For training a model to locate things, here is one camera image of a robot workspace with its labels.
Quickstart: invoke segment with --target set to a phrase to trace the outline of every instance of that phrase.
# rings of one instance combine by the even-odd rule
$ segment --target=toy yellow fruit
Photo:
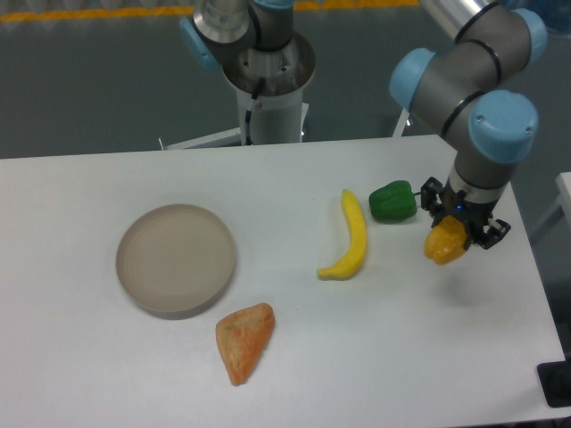
[[[357,197],[344,189],[341,195],[343,214],[349,226],[351,244],[349,250],[331,267],[318,269],[321,279],[347,279],[355,275],[367,253],[367,227]]]
[[[464,225],[452,216],[446,216],[428,234],[425,256],[437,265],[445,265],[463,256],[468,239]]]

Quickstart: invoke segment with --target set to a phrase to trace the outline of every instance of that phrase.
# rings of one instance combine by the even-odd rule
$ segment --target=toy bread slice
[[[274,330],[274,310],[268,303],[238,310],[216,324],[216,343],[230,382],[246,382]]]

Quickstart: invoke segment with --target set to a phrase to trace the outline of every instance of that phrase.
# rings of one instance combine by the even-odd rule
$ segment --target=orange object
[[[445,265],[464,255],[468,234],[464,225],[452,216],[446,216],[428,234],[425,256],[437,265]]]
[[[274,331],[274,310],[268,303],[238,310],[216,324],[216,343],[234,385],[245,383]]]

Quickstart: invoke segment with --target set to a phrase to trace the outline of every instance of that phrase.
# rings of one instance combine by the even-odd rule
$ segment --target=toy banana
[[[355,275],[367,254],[367,227],[357,197],[344,189],[341,195],[343,214],[349,227],[349,250],[331,267],[318,269],[321,279],[347,279]]]

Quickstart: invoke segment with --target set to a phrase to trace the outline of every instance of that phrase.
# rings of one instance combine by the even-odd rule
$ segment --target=plastic toy food
[[[238,310],[216,324],[216,343],[234,385],[246,382],[252,374],[275,323],[272,307],[260,303]]]
[[[468,235],[464,225],[452,216],[446,216],[428,234],[425,255],[437,265],[445,265],[463,256]]]
[[[414,193],[410,183],[404,180],[393,181],[375,190],[368,198],[368,205],[378,221],[399,222],[417,213]]]
[[[344,189],[341,195],[343,214],[349,226],[349,250],[331,267],[318,269],[321,279],[347,279],[360,269],[367,253],[367,227],[357,197]]]

